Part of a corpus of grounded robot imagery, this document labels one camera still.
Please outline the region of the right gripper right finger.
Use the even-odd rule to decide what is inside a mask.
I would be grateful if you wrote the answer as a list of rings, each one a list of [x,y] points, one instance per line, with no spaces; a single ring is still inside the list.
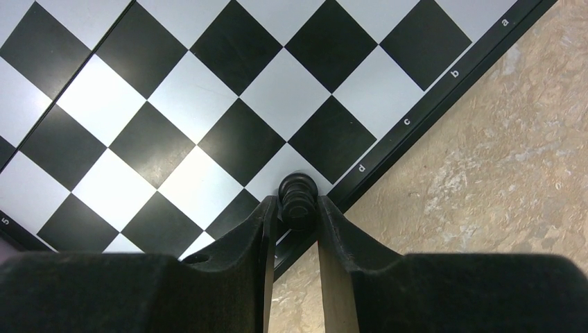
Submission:
[[[587,277],[545,254],[401,255],[318,199],[327,332],[586,332]]]

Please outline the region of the black chess king piece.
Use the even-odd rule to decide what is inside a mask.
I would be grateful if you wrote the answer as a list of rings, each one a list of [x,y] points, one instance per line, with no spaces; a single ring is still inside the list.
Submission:
[[[297,172],[287,175],[278,187],[282,221],[294,231],[312,228],[317,216],[318,187],[311,176]]]

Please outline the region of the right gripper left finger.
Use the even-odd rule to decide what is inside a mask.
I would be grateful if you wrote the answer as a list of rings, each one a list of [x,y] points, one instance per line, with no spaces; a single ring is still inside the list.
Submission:
[[[266,332],[278,203],[178,260],[29,253],[1,265],[2,332]]]

